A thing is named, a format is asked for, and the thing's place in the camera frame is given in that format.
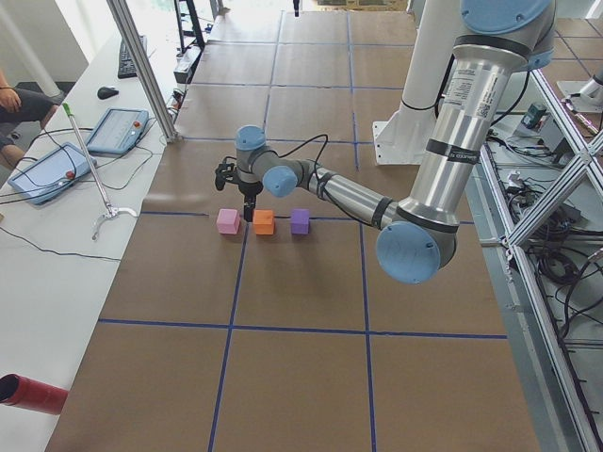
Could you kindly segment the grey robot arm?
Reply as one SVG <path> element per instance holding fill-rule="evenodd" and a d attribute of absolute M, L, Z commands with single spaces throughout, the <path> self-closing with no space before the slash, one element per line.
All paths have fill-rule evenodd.
<path fill-rule="evenodd" d="M 262 190 L 282 198 L 300 187 L 378 229 L 378 262 L 391 278 L 423 283 L 445 266 L 456 251 L 458 203 L 511 75 L 550 60 L 556 4 L 463 1 L 456 15 L 456 66 L 407 198 L 395 202 L 317 161 L 283 158 L 261 128 L 246 125 L 236 133 L 233 177 L 245 196 L 245 218 Z"/>

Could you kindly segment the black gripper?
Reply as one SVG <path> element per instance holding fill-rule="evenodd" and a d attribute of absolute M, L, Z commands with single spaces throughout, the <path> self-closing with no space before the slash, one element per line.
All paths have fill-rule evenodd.
<path fill-rule="evenodd" d="M 244 196 L 243 216 L 246 221 L 252 220 L 252 212 L 256 208 L 256 197 L 262 192 L 262 183 L 240 182 L 239 192 Z"/>

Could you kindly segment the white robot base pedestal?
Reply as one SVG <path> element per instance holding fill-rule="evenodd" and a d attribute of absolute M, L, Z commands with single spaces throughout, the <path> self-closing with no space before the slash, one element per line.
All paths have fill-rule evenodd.
<path fill-rule="evenodd" d="M 388 121 L 373 123 L 379 165 L 421 162 L 435 125 L 435 108 L 447 85 L 447 69 L 458 7 L 453 1 L 427 1 L 417 30 L 399 108 Z"/>

